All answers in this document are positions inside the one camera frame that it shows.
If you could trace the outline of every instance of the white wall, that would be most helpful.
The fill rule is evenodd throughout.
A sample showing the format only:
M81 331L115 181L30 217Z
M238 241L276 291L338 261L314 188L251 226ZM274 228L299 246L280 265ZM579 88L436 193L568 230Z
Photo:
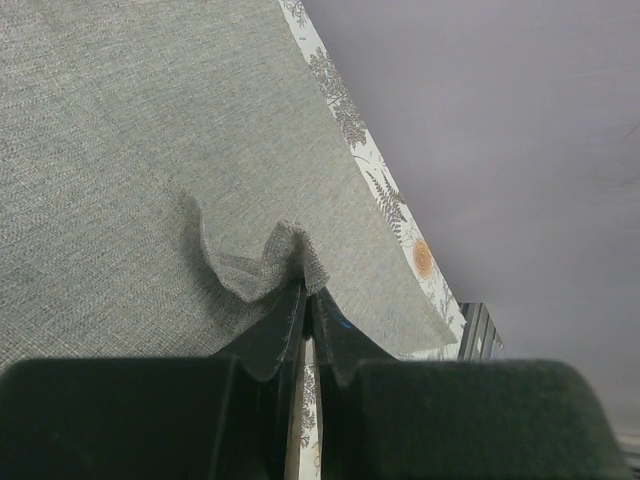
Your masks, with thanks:
M640 2L304 4L458 300L639 433Z

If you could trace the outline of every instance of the gray fabric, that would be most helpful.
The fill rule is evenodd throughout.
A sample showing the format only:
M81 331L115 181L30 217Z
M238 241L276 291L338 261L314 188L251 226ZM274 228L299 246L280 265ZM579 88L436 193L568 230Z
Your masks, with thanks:
M310 295L318 293L329 280L309 235L300 225L278 222L259 262L218 251L210 246L209 238L203 222L200 240L207 264L222 286L245 302L267 298L295 278L304 278Z
M215 352L277 280L259 273L243 300L223 284L249 277L222 268L221 283L207 260L260 259L281 220L303 226L336 301L384 347L454 340L275 0L0 8L0 364ZM284 230L294 257L310 251ZM281 273L300 270L288 260Z

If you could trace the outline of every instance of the white paper with fern print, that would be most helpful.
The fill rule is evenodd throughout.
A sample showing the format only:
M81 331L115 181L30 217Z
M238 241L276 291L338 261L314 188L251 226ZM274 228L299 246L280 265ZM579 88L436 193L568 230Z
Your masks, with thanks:
M318 80L325 96L327 106L338 121L351 149L354 161L365 178L369 189L376 199L383 216L391 230L398 238L405 258L409 263L422 291L436 307L447 322L458 341L438 349L407 352L398 355L401 360L454 360L458 358L460 341L464 328L464 318L458 304L449 289L437 263L431 259L428 276L421 275L413 259L415 242L423 239L409 208L398 191L382 154L376 147L371 134L360 118L358 111L349 97L335 66L329 59L327 51L313 27L300 0L278 0L291 33L302 54ZM304 403L306 420L303 427L303 445L300 451L299 478L302 480L320 478L320 449L317 430L317 413L315 399L315 380L313 366L305 367Z

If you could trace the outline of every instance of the black device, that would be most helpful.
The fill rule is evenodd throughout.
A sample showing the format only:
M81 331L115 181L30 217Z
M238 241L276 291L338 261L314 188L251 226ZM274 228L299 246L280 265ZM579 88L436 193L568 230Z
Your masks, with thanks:
M297 478L305 338L323 479L631 478L554 362L400 362L302 281L210 358L45 359L0 381L0 479Z

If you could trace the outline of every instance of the fabric fold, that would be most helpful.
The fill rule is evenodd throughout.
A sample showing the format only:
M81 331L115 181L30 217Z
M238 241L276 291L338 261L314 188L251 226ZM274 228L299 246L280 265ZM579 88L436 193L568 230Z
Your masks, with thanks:
M304 279L309 294L329 280L309 234L298 223L278 221L259 261L225 253L212 243L200 215L200 245L207 264L225 288L247 303L264 299L295 278Z

